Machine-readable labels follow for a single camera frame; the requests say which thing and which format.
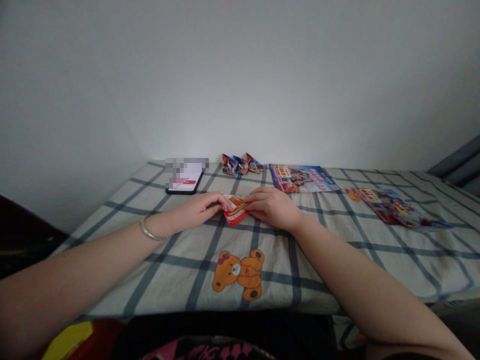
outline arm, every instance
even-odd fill
[[[367,357],[418,353],[439,359],[473,356],[418,298],[390,274],[304,214],[283,192],[260,187],[246,199],[253,216],[289,231],[332,294],[372,340]]]
[[[222,208],[220,192],[193,196],[176,209],[150,216],[159,238],[204,223]],[[135,222],[41,261],[0,281],[0,358],[24,358],[44,346],[150,255],[160,241]]]

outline bed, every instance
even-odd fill
[[[424,172],[326,168],[342,188],[388,188],[452,230],[420,233],[384,224],[345,192],[291,198],[309,216],[367,255],[424,303],[480,298],[480,200]],[[168,195],[165,163],[149,161],[93,213],[54,254],[106,235],[147,214],[174,209],[188,195]],[[199,192],[246,195],[273,186],[269,170],[229,176],[211,163]],[[262,258],[261,293],[239,283],[214,288],[219,258]],[[337,343],[351,346],[358,329],[307,261],[292,236],[248,216],[230,227],[222,214],[177,233],[90,308],[82,320],[202,310],[292,310],[335,315]]]

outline cartoon bear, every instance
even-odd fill
[[[236,281],[245,288],[243,292],[245,300],[253,301],[260,298],[262,296],[260,271],[264,260],[264,253],[258,249],[250,250],[250,256],[242,260],[228,251],[222,251],[215,269],[213,290],[221,292],[226,286]]]

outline finger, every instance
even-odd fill
[[[267,208],[267,200],[254,201],[245,207],[246,211],[264,211]]]
[[[203,215],[203,218],[206,221],[207,219],[210,219],[212,216],[214,216],[216,213],[218,213],[222,209],[223,209],[222,205],[217,204],[212,207],[209,207],[208,209],[203,211],[201,214]]]
[[[257,187],[255,190],[253,190],[250,195],[256,194],[256,193],[273,193],[276,189],[271,186],[260,186]]]
[[[264,192],[257,192],[255,194],[250,194],[246,199],[246,203],[252,203],[254,201],[260,201],[260,200],[265,200],[268,199],[269,195]]]
[[[230,201],[220,192],[207,192],[205,197],[205,206],[212,203],[220,203],[224,210],[233,211],[234,208],[230,204]]]
[[[250,214],[264,223],[267,222],[268,216],[263,211],[250,211]]]

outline bangle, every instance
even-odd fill
[[[157,237],[155,235],[153,235],[148,229],[147,229],[147,226],[145,225],[145,219],[148,218],[150,215],[147,215],[147,216],[144,216],[141,220],[140,220],[140,226],[141,226],[141,230],[143,231],[143,233],[148,236],[150,239],[153,239],[153,240],[164,240],[164,239],[168,239],[169,237],[166,236],[166,237]]]

